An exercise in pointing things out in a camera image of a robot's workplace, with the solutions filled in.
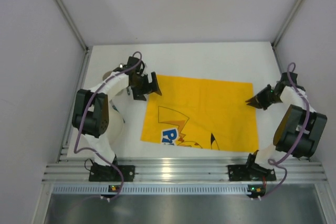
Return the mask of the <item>left aluminium corner post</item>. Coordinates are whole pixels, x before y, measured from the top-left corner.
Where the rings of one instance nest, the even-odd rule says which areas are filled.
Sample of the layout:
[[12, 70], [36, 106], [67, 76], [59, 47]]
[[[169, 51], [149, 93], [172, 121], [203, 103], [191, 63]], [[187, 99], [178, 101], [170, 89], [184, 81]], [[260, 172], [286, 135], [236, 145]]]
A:
[[83, 39], [82, 35], [80, 34], [75, 22], [73, 21], [70, 13], [68, 12], [63, 0], [54, 0], [56, 6], [58, 7], [59, 11], [61, 12], [64, 20], [66, 21], [69, 29], [75, 36], [77, 42], [79, 43], [80, 47], [84, 52], [87, 52], [89, 50], [89, 47], [85, 43], [85, 40]]

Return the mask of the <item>cream paper cup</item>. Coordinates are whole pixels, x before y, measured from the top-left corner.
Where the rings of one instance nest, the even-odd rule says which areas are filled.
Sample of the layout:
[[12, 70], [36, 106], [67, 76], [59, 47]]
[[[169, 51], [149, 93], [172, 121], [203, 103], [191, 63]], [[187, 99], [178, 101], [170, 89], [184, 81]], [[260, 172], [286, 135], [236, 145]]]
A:
[[111, 74], [105, 79], [104, 87], [102, 88], [102, 92], [107, 94], [109, 98], [113, 98], [117, 95], [118, 91], [118, 82], [120, 75], [119, 72], [111, 72]]

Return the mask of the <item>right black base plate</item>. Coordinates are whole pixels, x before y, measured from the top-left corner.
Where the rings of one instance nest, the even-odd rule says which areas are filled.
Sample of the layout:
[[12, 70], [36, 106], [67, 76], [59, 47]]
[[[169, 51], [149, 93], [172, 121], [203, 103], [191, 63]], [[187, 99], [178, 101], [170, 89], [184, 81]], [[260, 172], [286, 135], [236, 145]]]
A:
[[236, 164], [228, 165], [227, 168], [230, 182], [261, 182], [264, 179], [267, 182], [273, 182], [277, 180], [273, 169], [266, 169], [259, 165]]

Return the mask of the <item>aluminium corner post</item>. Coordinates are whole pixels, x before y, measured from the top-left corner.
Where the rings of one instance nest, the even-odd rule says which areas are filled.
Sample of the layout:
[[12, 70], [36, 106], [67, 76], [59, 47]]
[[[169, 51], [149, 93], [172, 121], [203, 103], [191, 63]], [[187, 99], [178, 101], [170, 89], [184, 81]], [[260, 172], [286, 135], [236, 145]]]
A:
[[63, 0], [54, 0], [56, 6], [58, 7], [59, 11], [61, 12], [64, 20], [66, 21], [69, 29], [75, 36], [77, 42], [79, 43], [80, 47], [84, 52], [87, 52], [89, 50], [89, 47], [85, 43], [85, 40], [83, 39], [82, 35], [80, 34], [75, 22], [73, 21], [70, 13], [68, 12]]
[[290, 25], [294, 21], [295, 17], [297, 16], [298, 12], [300, 11], [302, 5], [304, 4], [305, 0], [295, 0], [293, 6], [291, 7], [290, 11], [288, 12], [286, 18], [284, 19], [283, 23], [281, 24], [278, 32], [275, 35], [274, 40], [272, 41], [271, 45], [273, 48], [276, 48], [284, 35], [286, 34], [287, 30], [289, 29]]

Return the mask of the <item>right aluminium corner post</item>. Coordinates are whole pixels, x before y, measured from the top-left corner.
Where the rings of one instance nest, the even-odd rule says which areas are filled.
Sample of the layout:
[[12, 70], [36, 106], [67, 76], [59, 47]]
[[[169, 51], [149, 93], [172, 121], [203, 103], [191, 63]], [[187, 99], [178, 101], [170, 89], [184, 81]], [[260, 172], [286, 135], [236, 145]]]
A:
[[276, 48], [284, 35], [286, 34], [287, 30], [289, 29], [290, 25], [294, 21], [295, 17], [297, 16], [298, 12], [300, 11], [302, 5], [304, 4], [305, 0], [295, 0], [293, 6], [291, 7], [290, 11], [288, 12], [286, 18], [284, 19], [283, 23], [281, 24], [278, 32], [275, 35], [274, 40], [272, 41], [271, 45], [273, 48]]

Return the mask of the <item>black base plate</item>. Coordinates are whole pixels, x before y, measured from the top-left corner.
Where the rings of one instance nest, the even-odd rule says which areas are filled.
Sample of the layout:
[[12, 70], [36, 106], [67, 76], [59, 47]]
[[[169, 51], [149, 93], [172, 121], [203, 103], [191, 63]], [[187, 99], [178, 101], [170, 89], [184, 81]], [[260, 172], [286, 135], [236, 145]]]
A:
[[[135, 166], [118, 165], [117, 168], [123, 175], [125, 182], [132, 182], [135, 177]], [[90, 182], [121, 182], [121, 175], [111, 166], [97, 165], [96, 163], [90, 168]]]
[[227, 168], [230, 182], [261, 182], [264, 179], [267, 182], [273, 182], [277, 180], [273, 169], [266, 169], [259, 165], [236, 164], [228, 165]]

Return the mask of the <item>cream upturned bowl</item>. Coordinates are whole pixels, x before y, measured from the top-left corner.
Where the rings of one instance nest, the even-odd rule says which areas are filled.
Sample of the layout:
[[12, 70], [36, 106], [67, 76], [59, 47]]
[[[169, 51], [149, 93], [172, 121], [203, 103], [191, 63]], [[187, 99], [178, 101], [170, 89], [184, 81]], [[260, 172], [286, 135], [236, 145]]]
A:
[[107, 129], [107, 137], [109, 144], [114, 144], [120, 137], [124, 126], [124, 120], [121, 114], [114, 110], [109, 110], [109, 124]]

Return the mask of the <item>aluminium mounting rail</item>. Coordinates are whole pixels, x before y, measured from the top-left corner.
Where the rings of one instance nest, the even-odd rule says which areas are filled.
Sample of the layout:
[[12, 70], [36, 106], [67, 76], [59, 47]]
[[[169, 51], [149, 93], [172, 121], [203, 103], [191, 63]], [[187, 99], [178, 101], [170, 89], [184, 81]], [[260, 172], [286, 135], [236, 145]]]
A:
[[[243, 164], [241, 158], [120, 158], [121, 165], [135, 167], [135, 182], [182, 183], [182, 182], [229, 182], [232, 174], [229, 165]], [[45, 183], [87, 182], [90, 162], [83, 159], [65, 159], [47, 164], [42, 181]], [[323, 183], [327, 176], [320, 162], [308, 159], [288, 159], [281, 164], [283, 171], [275, 168], [277, 181], [286, 176], [286, 183]]]

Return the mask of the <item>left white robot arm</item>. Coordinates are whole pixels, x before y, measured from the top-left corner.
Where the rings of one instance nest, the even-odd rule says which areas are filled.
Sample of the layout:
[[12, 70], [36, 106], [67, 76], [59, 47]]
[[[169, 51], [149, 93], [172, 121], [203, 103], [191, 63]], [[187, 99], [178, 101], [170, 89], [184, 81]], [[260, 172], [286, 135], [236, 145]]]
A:
[[73, 152], [91, 151], [93, 164], [98, 169], [118, 171], [117, 156], [108, 139], [112, 98], [127, 88], [137, 101], [146, 101], [145, 96], [151, 93], [162, 95], [156, 73], [151, 72], [148, 77], [144, 73], [146, 65], [142, 54], [139, 51], [135, 54], [139, 57], [130, 56], [127, 63], [114, 68], [94, 87], [76, 93], [72, 126], [78, 133]]

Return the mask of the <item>yellow printed cloth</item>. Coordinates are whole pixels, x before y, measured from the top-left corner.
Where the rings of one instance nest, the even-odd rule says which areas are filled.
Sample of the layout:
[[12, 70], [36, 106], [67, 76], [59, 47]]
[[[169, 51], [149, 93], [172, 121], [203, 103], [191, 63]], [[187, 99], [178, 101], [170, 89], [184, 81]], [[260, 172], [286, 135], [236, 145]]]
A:
[[152, 93], [141, 141], [214, 151], [259, 148], [256, 109], [245, 102], [252, 83], [158, 76], [162, 95]]

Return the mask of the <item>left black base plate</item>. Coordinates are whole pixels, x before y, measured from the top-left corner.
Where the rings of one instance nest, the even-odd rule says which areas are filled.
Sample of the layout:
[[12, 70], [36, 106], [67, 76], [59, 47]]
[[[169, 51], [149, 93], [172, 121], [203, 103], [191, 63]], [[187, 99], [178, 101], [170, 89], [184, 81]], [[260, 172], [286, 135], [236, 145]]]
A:
[[[135, 177], [135, 166], [118, 165], [117, 168], [123, 175], [125, 182], [132, 182]], [[121, 175], [111, 166], [97, 165], [96, 163], [90, 168], [90, 182], [121, 182]]]

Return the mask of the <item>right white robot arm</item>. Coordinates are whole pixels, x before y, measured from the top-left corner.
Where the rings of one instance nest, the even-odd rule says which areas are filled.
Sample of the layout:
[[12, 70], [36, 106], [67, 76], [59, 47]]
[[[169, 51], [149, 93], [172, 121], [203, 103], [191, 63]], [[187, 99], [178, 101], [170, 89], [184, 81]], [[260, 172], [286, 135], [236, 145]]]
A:
[[248, 106], [263, 110], [277, 103], [287, 106], [272, 144], [248, 155], [246, 169], [253, 180], [269, 176], [269, 167], [281, 164], [289, 156], [309, 158], [316, 152], [328, 119], [310, 105], [297, 77], [294, 72], [284, 72], [274, 87], [267, 85], [246, 100]]

